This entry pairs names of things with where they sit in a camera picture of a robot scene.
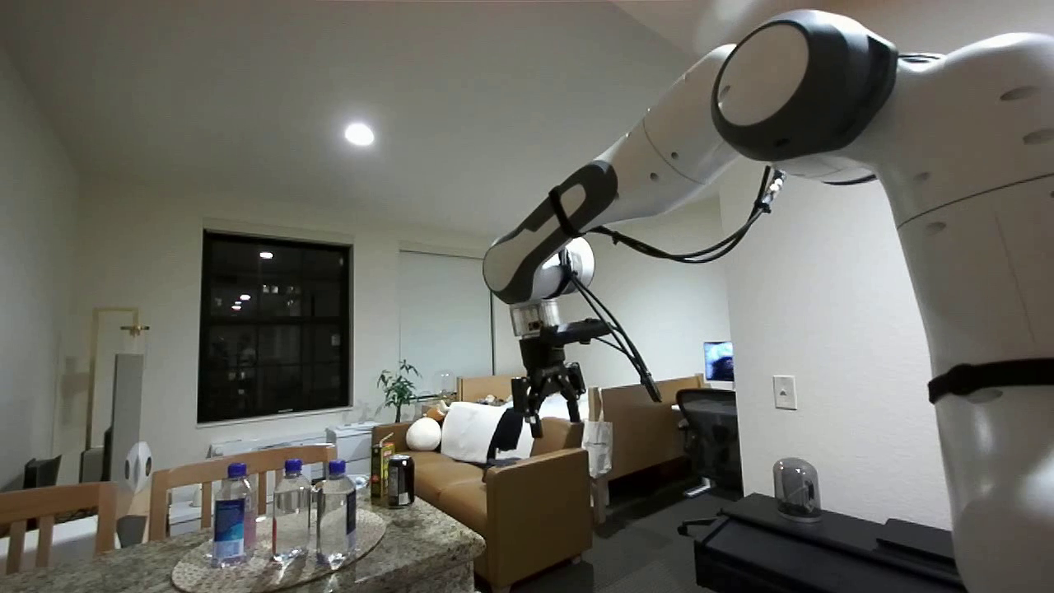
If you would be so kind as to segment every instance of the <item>beige couch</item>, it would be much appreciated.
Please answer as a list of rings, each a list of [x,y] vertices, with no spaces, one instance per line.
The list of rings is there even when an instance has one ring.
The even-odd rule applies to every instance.
[[[613,425],[613,467],[592,482],[597,519],[608,519],[609,482],[686,462],[686,434],[677,403],[681,388],[701,384],[701,376],[658,380],[658,403],[652,403],[639,383],[590,392],[592,404],[599,404],[599,419]]]
[[[375,443],[396,434],[404,448],[408,425],[379,425]],[[592,542],[590,470],[580,425],[548,419],[526,462],[477,467],[443,452],[412,452],[414,490],[489,539],[475,573],[490,589],[577,561]]]

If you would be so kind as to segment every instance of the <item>window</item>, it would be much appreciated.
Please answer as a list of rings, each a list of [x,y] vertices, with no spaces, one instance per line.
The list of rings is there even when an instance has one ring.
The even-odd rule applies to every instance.
[[[348,404],[353,246],[204,234],[197,421]]]

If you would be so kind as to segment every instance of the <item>recessed light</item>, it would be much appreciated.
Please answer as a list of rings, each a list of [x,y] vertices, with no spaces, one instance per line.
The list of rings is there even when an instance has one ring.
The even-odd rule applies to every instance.
[[[355,148],[375,146],[375,133],[373,133],[373,125],[363,121],[363,117],[343,125],[343,137],[347,137],[348,146],[355,146]]]

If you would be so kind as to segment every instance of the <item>monitor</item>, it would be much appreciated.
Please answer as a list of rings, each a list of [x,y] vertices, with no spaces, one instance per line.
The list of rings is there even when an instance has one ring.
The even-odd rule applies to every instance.
[[[701,341],[701,376],[709,383],[734,383],[734,347],[731,347],[731,339]]]

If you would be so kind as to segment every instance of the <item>cable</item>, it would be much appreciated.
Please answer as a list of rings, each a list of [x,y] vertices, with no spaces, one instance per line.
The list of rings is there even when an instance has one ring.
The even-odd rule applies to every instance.
[[[613,328],[613,335],[599,339],[599,341],[624,351],[631,359],[631,367],[636,369],[639,384],[652,395],[652,403],[658,403],[658,388],[652,383],[648,362],[645,362],[645,356],[639,356],[639,349],[631,339],[631,333],[624,328],[620,317],[580,281],[577,281],[577,293],[587,300],[587,307],[597,313],[597,318],[604,318]]]
[[[620,234],[613,228],[592,228],[592,234],[608,234],[608,236],[613,236],[613,244],[627,244],[631,249],[639,249],[639,255],[655,258],[655,261],[711,264],[711,261],[722,261],[725,255],[731,255],[749,236],[749,232],[759,224],[760,214],[771,214],[771,205],[780,193],[780,184],[784,184],[780,167],[777,164],[764,164],[749,221],[734,234],[729,234],[725,240],[720,240],[711,246],[701,246],[701,249],[670,255],[670,249],[658,249],[658,246],[652,246],[652,244],[645,244],[639,236]]]

